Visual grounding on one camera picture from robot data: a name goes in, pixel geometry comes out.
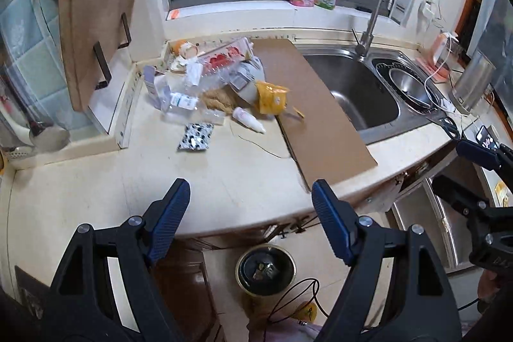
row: stainless steel sink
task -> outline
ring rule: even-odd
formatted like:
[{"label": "stainless steel sink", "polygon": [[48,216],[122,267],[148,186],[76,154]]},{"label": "stainless steel sink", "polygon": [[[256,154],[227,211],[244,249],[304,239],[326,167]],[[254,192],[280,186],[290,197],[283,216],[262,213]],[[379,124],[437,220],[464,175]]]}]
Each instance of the stainless steel sink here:
[{"label": "stainless steel sink", "polygon": [[[406,103],[395,86],[376,70],[375,66],[382,61],[393,61],[408,67],[423,83],[427,76],[400,51],[371,48],[367,56],[361,58],[349,48],[296,47],[330,89],[366,144],[428,124],[426,116],[432,119],[445,116],[436,108],[419,111]],[[431,80],[427,87],[433,99],[439,102],[443,96]]]}]

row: cutting board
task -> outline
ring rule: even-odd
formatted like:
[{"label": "cutting board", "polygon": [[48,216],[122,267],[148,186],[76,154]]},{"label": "cutting board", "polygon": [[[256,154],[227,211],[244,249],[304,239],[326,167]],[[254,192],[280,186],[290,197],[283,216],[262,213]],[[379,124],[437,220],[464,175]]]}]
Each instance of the cutting board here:
[{"label": "cutting board", "polygon": [[[290,89],[278,122],[311,189],[317,179],[347,180],[377,165],[329,89],[289,40],[253,40],[265,80]],[[302,119],[292,107],[300,110]]]},{"label": "cutting board", "polygon": [[134,0],[58,0],[61,50],[71,104],[87,109],[91,95],[103,78],[93,51],[99,41],[107,63],[126,42],[122,13],[130,20]]}]

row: tiled wall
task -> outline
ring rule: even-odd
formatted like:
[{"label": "tiled wall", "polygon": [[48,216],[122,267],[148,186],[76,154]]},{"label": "tiled wall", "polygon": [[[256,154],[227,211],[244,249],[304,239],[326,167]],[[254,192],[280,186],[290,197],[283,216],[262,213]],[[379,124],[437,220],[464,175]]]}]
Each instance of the tiled wall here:
[{"label": "tiled wall", "polygon": [[0,34],[8,74],[31,109],[70,130],[71,139],[99,134],[71,107],[61,57],[58,0],[0,0]]}]

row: metal bowl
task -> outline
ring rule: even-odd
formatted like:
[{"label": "metal bowl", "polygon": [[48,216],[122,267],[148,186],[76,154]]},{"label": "metal bowl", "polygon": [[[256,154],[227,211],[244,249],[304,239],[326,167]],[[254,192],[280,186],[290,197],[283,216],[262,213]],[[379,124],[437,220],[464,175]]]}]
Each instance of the metal bowl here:
[{"label": "metal bowl", "polygon": [[254,246],[237,261],[237,284],[253,297],[279,294],[296,277],[296,263],[283,248],[272,244]]},{"label": "metal bowl", "polygon": [[401,69],[390,69],[388,75],[393,84],[412,102],[426,109],[430,109],[433,106],[432,99],[424,85],[411,74]]}]

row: faucet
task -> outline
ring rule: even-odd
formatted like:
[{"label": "faucet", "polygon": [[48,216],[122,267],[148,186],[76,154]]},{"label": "faucet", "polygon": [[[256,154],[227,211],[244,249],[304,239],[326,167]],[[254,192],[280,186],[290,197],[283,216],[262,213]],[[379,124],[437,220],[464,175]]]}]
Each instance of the faucet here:
[{"label": "faucet", "polygon": [[[388,9],[392,8],[393,0],[386,0],[387,1],[387,7]],[[353,35],[356,38],[356,54],[358,54],[360,57],[365,57],[367,53],[369,52],[370,44],[373,41],[374,35],[374,27],[376,25],[376,21],[378,20],[378,12],[380,9],[380,5],[383,0],[378,0],[378,3],[376,4],[376,9],[373,11],[373,14],[370,16],[369,24],[367,26],[367,30],[363,33],[362,39],[358,39],[358,35],[355,32],[355,29],[351,29]]]}]

